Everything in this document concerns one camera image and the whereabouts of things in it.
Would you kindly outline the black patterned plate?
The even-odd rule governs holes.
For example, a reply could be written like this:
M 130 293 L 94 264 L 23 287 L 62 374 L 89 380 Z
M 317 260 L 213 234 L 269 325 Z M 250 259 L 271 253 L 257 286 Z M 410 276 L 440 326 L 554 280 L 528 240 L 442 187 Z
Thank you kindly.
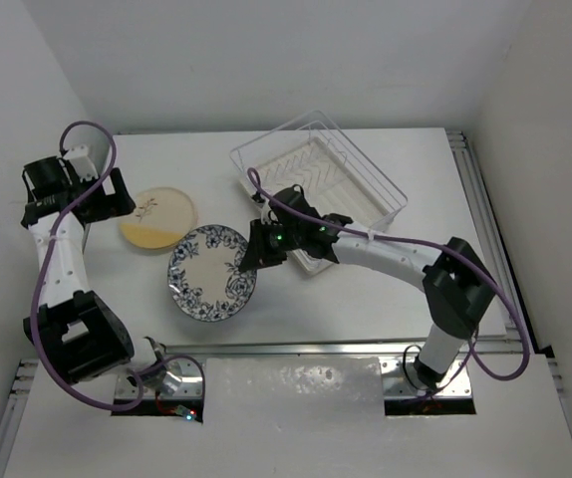
M 232 318 L 250 301 L 255 271 L 240 272 L 248 247 L 236 230 L 218 224 L 191 230 L 175 246 L 167 267 L 167 284 L 178 307 L 204 323 Z

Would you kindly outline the tan plate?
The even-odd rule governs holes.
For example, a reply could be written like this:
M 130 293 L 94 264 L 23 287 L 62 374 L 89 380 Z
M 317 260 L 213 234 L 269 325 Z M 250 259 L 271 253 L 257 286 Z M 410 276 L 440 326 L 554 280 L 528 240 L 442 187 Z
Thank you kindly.
M 123 238 L 133 246 L 161 250 L 174 246 L 196 227 L 197 208 L 183 191 L 154 187 L 136 195 L 135 210 L 120 218 Z

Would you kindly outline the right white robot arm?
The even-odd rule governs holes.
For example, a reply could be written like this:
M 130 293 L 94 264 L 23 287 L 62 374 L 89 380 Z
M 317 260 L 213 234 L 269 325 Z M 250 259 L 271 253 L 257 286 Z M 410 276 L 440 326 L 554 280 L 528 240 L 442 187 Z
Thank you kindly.
M 250 222 L 242 273 L 282 264 L 291 251 L 314 259 L 365 267 L 416 287 L 427 299 L 432 325 L 413 363 L 416 380 L 435 390 L 461 347 L 472 338 L 495 297 L 475 274 L 486 273 L 479 257 L 463 239 L 453 237 L 442 252 L 431 256 L 404 244 L 377 240 L 368 229 L 341 214 L 322 216 L 298 184 L 264 202 L 268 211 Z

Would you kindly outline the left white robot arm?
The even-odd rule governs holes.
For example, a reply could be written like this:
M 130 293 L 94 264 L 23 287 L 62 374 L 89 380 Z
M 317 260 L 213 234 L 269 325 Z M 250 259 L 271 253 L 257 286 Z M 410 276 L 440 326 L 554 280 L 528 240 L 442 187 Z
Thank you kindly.
M 47 269 L 38 332 L 49 363 L 69 385 L 121 366 L 144 370 L 161 358 L 151 338 L 131 338 L 89 284 L 83 257 L 87 226 L 135 209 L 118 169 L 110 174 L 111 194 L 92 188 L 98 177 L 87 154 L 73 151 L 31 162 L 22 173 L 28 201 L 21 224 Z

